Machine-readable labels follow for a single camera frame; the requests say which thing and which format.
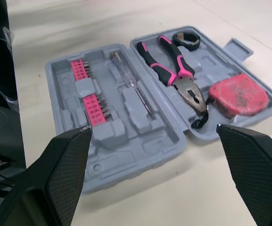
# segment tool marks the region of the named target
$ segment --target pliers jaw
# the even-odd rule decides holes
[[[197,115],[203,115],[207,112],[207,105],[204,96],[197,86],[189,79],[178,79],[173,82],[173,86],[189,106],[191,106]]]

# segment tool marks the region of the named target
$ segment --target black strap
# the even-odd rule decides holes
[[[199,45],[201,44],[201,38],[200,36],[191,32],[180,32],[173,35],[173,43],[176,46],[184,46],[191,52],[198,49]]]
[[[212,102],[214,102],[214,99],[208,98],[206,100],[206,105],[211,104]],[[201,119],[197,119],[191,124],[191,127],[193,129],[202,128],[204,126],[204,124],[208,121],[208,118],[209,118],[209,113],[208,113],[208,110],[207,110],[206,113],[204,114],[204,116]]]

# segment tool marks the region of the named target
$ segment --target white floor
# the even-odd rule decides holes
[[[272,0],[8,0],[27,165],[55,135],[45,64],[60,56],[192,25],[220,46],[254,54],[244,65],[272,88]],[[272,117],[252,127],[272,137]],[[81,197],[72,225],[255,225],[221,143],[186,150],[164,166]]]

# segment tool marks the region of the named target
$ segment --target case latch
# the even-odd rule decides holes
[[[243,63],[254,52],[237,39],[230,39],[224,49],[240,63]]]

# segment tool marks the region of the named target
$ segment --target pliers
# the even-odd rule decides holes
[[[177,74],[154,60],[154,58],[148,52],[144,42],[139,42],[137,44],[137,49],[147,65],[154,69],[154,71],[158,74],[159,80],[166,86],[171,86],[177,78],[188,78],[189,80],[192,80],[195,71],[185,62],[182,53],[179,51],[176,45],[174,45],[164,35],[160,35],[158,37],[158,42],[172,58]]]
[[[159,76],[159,80],[165,86],[173,85],[182,99],[190,105],[198,115],[205,114],[207,112],[207,105],[204,96],[197,84],[192,82],[195,71],[185,62],[182,53],[168,38],[164,35],[160,35],[158,42],[172,58],[177,74],[158,63],[148,52],[148,48],[144,42],[137,43],[136,47],[147,65],[154,69]]]

